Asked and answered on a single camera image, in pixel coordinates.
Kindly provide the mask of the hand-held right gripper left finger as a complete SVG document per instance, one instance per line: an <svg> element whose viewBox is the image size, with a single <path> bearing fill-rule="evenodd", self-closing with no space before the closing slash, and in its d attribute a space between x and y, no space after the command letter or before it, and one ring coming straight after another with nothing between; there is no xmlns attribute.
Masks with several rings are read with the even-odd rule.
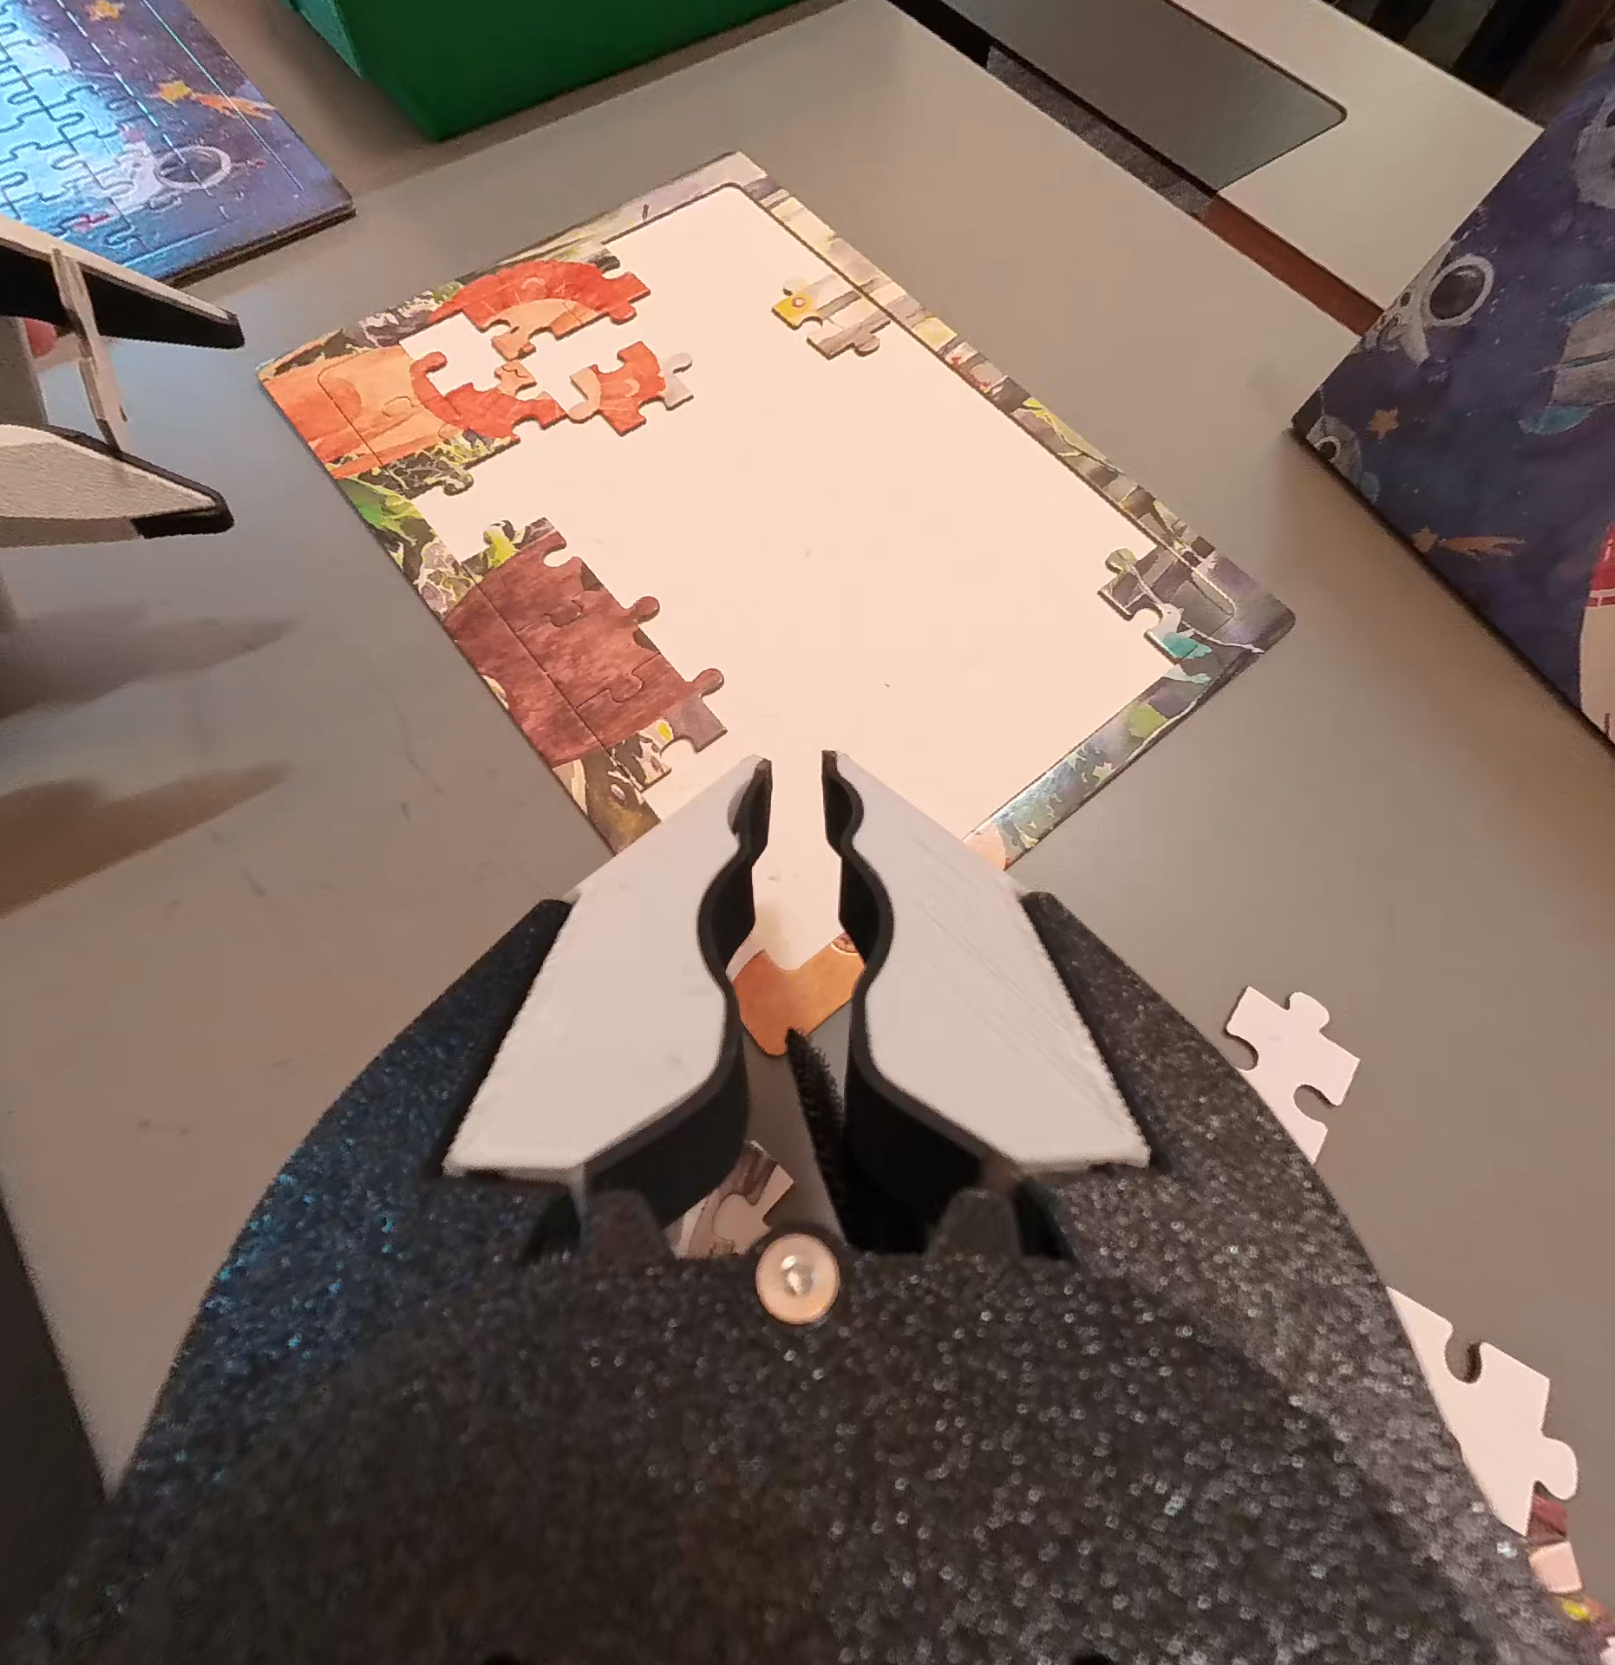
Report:
<svg viewBox="0 0 1615 1665"><path fill-rule="evenodd" d="M685 1216L741 1153L729 967L754 933L774 771L747 758L584 881L446 1151L446 1174L632 1192Z"/></svg>

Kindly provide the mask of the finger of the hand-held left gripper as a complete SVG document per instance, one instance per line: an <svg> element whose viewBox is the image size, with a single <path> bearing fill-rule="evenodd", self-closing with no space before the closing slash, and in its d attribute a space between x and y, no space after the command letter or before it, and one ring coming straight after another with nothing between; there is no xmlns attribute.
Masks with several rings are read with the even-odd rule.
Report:
<svg viewBox="0 0 1615 1665"><path fill-rule="evenodd" d="M0 551L225 534L213 489L87 434L0 424Z"/></svg>
<svg viewBox="0 0 1615 1665"><path fill-rule="evenodd" d="M56 282L56 254L79 265L104 338L221 349L246 344L233 311L6 215L0 215L0 317L77 328Z"/></svg>

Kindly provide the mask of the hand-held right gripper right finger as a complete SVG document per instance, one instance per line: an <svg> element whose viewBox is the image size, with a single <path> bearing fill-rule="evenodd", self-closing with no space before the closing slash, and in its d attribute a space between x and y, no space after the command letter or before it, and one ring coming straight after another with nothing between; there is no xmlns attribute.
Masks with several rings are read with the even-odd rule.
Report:
<svg viewBox="0 0 1615 1665"><path fill-rule="evenodd" d="M854 1178L906 1224L971 1190L1153 1153L1025 896L846 752L821 760L839 923L862 958L845 1076Z"/></svg>

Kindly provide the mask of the white-backed yellow-green puzzle piece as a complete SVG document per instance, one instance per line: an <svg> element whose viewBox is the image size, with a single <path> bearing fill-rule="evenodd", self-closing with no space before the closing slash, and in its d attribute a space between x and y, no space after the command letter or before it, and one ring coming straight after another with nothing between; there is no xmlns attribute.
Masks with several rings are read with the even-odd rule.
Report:
<svg viewBox="0 0 1615 1665"><path fill-rule="evenodd" d="M93 417L106 442L125 451L131 445L129 415L118 388L110 346L95 319L87 275L68 244L54 248L50 261L60 305L75 336L77 363Z"/></svg>

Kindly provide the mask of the brown puzzle piece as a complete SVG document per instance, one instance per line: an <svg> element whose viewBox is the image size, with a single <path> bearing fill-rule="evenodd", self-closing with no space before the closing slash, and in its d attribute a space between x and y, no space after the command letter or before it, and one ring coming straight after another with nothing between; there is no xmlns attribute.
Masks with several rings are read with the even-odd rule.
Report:
<svg viewBox="0 0 1615 1665"><path fill-rule="evenodd" d="M446 614L446 633L463 647L503 626L538 658L574 647L591 574L580 559L549 560L563 549L534 545L511 553Z"/></svg>
<svg viewBox="0 0 1615 1665"><path fill-rule="evenodd" d="M708 697L724 685L716 668L689 679L655 654L634 674L582 700L576 714L632 783L647 791L670 773L664 754L674 745L685 741L703 752L726 735L726 725L708 706Z"/></svg>
<svg viewBox="0 0 1615 1665"><path fill-rule="evenodd" d="M660 610L655 597L624 606L610 591L591 589L551 612L515 616L509 626L553 687L580 710L603 697L626 704L643 691L641 674L658 658L643 626Z"/></svg>

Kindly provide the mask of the green and yellow puzzle piece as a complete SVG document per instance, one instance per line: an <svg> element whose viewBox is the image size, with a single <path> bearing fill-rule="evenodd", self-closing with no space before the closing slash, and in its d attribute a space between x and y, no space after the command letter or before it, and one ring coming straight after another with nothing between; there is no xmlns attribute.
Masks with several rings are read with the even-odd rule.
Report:
<svg viewBox="0 0 1615 1665"><path fill-rule="evenodd" d="M461 562L474 582L484 582L490 572L503 568L524 553L545 560L549 555L566 551L564 537L547 518L540 518L528 528L517 528L511 520L499 520L486 528L484 537L484 549Z"/></svg>

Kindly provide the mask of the white-backed grey corner puzzle piece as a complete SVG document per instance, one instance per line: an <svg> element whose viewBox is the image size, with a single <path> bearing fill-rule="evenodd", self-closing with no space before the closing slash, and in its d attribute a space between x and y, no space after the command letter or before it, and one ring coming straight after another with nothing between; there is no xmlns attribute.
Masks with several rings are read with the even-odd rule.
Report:
<svg viewBox="0 0 1615 1665"><path fill-rule="evenodd" d="M1199 677L1201 660L1251 651L1236 637L1234 599L1205 564L1192 564L1161 547L1142 557L1117 549L1107 557L1107 570L1111 578L1102 599L1128 620L1153 614L1144 635L1174 666L1172 677Z"/></svg>

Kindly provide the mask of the cardboard puzzle frame tray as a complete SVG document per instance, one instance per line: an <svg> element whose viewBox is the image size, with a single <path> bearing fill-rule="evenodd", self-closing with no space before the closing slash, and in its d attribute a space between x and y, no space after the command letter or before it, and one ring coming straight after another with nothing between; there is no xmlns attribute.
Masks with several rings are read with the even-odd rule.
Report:
<svg viewBox="0 0 1615 1665"><path fill-rule="evenodd" d="M540 332L517 361L566 411L572 374L618 369L632 344L662 363L691 353L693 399L647 405L645 426L622 436L568 417L511 443L469 434L495 455L459 497L409 501L378 470L329 474L444 633L476 585L461 562L486 528L547 518L566 541L549 560L580 559L591 589L624 606L662 605L643 635L681 677L724 674L708 706L726 735L703 752L674 745L670 773L641 791L503 626L467 645L446 633L612 850L743 754L774 762L735 988L762 954L785 973L825 950L858 956L839 925L821 750L852 754L1006 869L1293 628L1272 593L904 288L877 353L821 359L808 328L775 317L785 290L833 273L858 288L891 278L741 154L273 363L401 346L415 361L446 355L442 392L493 386L507 361L469 319L469 286L528 261L589 261L653 290L632 323ZM1215 574L1249 653L1172 677L1144 635L1153 614L1128 620L1102 599L1113 551L1155 547Z"/></svg>

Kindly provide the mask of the red and white puzzle piece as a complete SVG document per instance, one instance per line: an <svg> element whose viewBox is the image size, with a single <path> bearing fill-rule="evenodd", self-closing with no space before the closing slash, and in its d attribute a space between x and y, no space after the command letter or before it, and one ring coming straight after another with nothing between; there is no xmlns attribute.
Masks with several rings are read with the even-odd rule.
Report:
<svg viewBox="0 0 1615 1665"><path fill-rule="evenodd" d="M568 420L586 424L601 418L618 436L632 434L645 426L647 405L676 409L693 399L685 382L691 369L691 353L678 351L662 363L649 346L632 344L620 351L618 369L587 365L572 374L580 401L568 407Z"/></svg>

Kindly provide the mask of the pile of puzzle pieces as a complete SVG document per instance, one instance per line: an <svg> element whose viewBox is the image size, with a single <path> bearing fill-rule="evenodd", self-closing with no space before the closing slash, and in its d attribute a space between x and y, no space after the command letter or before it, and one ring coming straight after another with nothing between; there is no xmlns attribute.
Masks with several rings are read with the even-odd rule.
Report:
<svg viewBox="0 0 1615 1665"><path fill-rule="evenodd" d="M793 973L762 954L737 979L741 1015L762 1050L781 1055L791 1023L833 1015L854 992L858 971L852 952L825 950ZM1305 1113L1297 1094L1309 1090L1336 1109L1360 1067L1328 1036L1330 1021L1328 1007L1305 992L1278 1004L1259 988L1247 988L1226 1021L1226 1034L1255 1052L1247 1082L1311 1163L1318 1161L1328 1124ZM1564 1500L1577 1491L1579 1464L1570 1445L1545 1431L1547 1376L1483 1343L1476 1376L1464 1380L1447 1355L1451 1322L1401 1291L1391 1299L1485 1500L1508 1529L1529 1539L1539 1581L1577 1623L1581 1640L1598 1650L1598 1661L1615 1661L1615 1619L1589 1594L1570 1546Z"/></svg>

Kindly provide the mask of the yellow and grey puzzle piece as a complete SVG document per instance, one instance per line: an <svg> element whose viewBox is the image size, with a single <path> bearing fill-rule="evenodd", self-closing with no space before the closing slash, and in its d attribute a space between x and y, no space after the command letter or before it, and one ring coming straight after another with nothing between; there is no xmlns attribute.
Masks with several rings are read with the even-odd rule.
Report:
<svg viewBox="0 0 1615 1665"><path fill-rule="evenodd" d="M902 286L894 280L858 288L833 273L789 286L774 313L793 330L808 328L821 359L835 361L845 353L864 359L881 349L879 332L891 323L889 303L902 296Z"/></svg>

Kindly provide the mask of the dark leafy puzzle piece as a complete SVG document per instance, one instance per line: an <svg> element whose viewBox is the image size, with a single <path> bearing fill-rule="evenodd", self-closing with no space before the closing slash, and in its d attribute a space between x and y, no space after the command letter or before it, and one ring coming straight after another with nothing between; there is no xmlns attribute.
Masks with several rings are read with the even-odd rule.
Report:
<svg viewBox="0 0 1615 1665"><path fill-rule="evenodd" d="M409 501L432 491L459 497L472 489L474 466L490 461L493 455L495 447L492 442L465 434L386 465L376 474L376 482L380 488Z"/></svg>

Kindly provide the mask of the orange and tan puzzle piece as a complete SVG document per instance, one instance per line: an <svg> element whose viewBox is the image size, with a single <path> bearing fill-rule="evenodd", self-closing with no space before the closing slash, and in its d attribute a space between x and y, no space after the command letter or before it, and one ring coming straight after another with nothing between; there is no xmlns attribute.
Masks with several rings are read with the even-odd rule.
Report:
<svg viewBox="0 0 1615 1665"><path fill-rule="evenodd" d="M551 332L566 338L593 321L586 301L591 269L572 261L528 261L493 273L469 286L465 311L505 361L534 351L534 338Z"/></svg>

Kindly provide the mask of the green plastic bin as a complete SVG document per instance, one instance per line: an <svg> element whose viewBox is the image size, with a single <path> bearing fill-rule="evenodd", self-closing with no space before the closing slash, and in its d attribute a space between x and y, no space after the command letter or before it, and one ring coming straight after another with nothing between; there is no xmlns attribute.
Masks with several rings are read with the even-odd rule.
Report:
<svg viewBox="0 0 1615 1665"><path fill-rule="evenodd" d="M432 140L655 62L783 2L294 2Z"/></svg>

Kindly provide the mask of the printed puzzle box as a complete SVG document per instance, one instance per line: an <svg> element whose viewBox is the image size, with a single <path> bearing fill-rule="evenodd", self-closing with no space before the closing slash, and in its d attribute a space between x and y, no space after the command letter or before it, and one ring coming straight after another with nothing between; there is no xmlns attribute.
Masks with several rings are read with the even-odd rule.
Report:
<svg viewBox="0 0 1615 1665"><path fill-rule="evenodd" d="M1615 748L1615 50L1293 434Z"/></svg>

